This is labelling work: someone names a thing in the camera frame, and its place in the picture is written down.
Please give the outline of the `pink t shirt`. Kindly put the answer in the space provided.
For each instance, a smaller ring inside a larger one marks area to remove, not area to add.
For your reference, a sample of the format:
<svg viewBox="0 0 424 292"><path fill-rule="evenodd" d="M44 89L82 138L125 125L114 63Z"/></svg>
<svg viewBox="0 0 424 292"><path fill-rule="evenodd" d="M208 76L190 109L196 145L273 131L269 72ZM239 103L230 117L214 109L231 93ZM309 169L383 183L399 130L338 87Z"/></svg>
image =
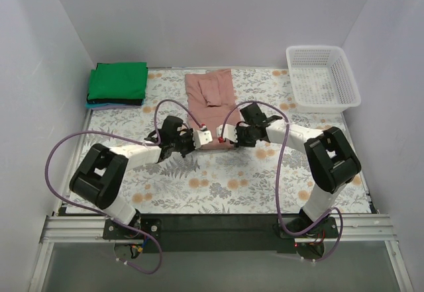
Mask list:
<svg viewBox="0 0 424 292"><path fill-rule="evenodd" d="M213 141L202 147L203 150L228 150L229 142L220 143L217 127L224 122L236 125L241 121L236 106L233 77L230 69L185 75L185 92L189 111L199 123L211 131Z"/></svg>

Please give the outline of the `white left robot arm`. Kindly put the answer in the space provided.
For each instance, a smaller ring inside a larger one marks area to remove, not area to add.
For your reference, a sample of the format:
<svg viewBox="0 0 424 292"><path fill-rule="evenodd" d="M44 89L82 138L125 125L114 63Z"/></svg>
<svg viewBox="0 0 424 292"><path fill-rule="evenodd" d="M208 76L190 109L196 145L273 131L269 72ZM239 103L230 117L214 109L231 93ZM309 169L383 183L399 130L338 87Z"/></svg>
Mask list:
<svg viewBox="0 0 424 292"><path fill-rule="evenodd" d="M163 162L174 152L184 157L201 147L203 137L202 131L168 116L157 131L145 138L145 143L112 148L94 144L72 176L70 191L111 217L125 238L136 238L143 229L140 213L119 195L125 174L146 164Z"/></svg>

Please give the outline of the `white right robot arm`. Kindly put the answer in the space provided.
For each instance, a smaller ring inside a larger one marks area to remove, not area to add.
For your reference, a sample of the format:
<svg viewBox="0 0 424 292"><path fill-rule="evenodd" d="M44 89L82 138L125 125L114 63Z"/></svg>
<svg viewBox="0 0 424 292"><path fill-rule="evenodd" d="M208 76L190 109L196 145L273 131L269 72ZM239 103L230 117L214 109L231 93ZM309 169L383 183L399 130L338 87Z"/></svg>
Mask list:
<svg viewBox="0 0 424 292"><path fill-rule="evenodd" d="M315 237L324 229L324 220L332 211L337 197L347 184L361 172L362 166L345 134L338 127L325 130L312 129L291 124L284 113L267 117L259 101L245 101L238 104L243 125L235 126L236 147L254 147L258 141L281 146L276 170L275 200L278 223L290 236ZM285 223L280 204L280 175L284 150L291 148L305 154L314 180L310 197L300 208L298 216Z"/></svg>

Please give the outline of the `floral patterned table mat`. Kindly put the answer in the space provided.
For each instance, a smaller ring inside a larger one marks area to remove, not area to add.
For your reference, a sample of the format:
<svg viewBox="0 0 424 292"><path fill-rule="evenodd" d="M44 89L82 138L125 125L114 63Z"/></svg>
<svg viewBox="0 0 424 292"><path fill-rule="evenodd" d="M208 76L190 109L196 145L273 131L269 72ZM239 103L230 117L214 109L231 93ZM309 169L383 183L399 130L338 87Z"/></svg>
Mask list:
<svg viewBox="0 0 424 292"><path fill-rule="evenodd" d="M141 140L168 115L187 117L185 70L152 70L141 108L92 111L83 151L100 143L122 146L126 138ZM235 99L257 100L267 115L282 110L293 124L309 128L345 129L339 114L300 113L287 70L233 70ZM254 148L194 152L182 158L131 170L120 194L142 213L274 213L276 170L281 148L259 142ZM280 204L284 213L296 213L313 189L307 158L286 148L280 175Z"/></svg>

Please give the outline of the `dark folded t shirt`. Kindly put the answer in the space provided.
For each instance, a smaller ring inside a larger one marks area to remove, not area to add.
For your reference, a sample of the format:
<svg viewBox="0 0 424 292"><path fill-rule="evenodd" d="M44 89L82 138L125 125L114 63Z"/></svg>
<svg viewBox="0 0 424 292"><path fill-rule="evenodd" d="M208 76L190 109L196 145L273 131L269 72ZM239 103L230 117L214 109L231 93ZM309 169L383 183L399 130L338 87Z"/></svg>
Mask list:
<svg viewBox="0 0 424 292"><path fill-rule="evenodd" d="M134 105L141 106L144 102L144 99L122 99L122 98L100 98L100 99L90 99L87 96L87 103L90 105L96 104L117 104L117 105Z"/></svg>

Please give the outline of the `white plastic basket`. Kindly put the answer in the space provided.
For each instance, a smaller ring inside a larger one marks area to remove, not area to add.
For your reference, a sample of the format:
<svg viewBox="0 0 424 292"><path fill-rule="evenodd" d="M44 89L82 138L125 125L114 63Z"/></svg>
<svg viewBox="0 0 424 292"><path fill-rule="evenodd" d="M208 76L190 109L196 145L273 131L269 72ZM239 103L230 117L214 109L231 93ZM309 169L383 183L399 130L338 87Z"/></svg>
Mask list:
<svg viewBox="0 0 424 292"><path fill-rule="evenodd" d="M342 113L361 104L344 50L337 46L290 46L288 73L298 111Z"/></svg>

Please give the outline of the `green folded t shirt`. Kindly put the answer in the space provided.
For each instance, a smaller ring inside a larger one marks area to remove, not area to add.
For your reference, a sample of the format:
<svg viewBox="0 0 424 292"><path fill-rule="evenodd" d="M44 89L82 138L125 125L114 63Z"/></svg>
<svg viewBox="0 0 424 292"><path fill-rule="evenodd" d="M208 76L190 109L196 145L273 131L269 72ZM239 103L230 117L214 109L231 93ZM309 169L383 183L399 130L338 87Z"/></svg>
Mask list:
<svg viewBox="0 0 424 292"><path fill-rule="evenodd" d="M87 99L144 99L146 62L98 63L90 71Z"/></svg>

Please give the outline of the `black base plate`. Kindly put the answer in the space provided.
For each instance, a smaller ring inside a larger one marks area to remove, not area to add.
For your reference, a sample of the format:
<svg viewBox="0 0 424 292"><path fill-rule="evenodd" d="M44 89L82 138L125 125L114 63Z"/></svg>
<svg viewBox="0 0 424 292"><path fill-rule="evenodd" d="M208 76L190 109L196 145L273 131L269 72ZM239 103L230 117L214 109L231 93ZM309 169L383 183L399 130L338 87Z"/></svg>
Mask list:
<svg viewBox="0 0 424 292"><path fill-rule="evenodd" d="M274 214L143 214L134 227L157 239L163 252L296 253L295 238Z"/></svg>

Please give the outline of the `aluminium frame rail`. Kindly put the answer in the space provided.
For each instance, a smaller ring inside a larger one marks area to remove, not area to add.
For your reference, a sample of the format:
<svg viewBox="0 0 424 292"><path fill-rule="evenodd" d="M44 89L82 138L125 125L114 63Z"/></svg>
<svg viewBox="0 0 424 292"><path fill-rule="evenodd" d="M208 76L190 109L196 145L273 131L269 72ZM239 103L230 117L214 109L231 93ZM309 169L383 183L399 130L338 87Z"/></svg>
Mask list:
<svg viewBox="0 0 424 292"><path fill-rule="evenodd" d="M400 290L413 291L390 216L385 214L347 214L343 216L343 220L344 230L341 240L384 242ZM105 217L94 215L46 217L40 238L38 259L28 290L42 290L54 243L100 242L105 223Z"/></svg>

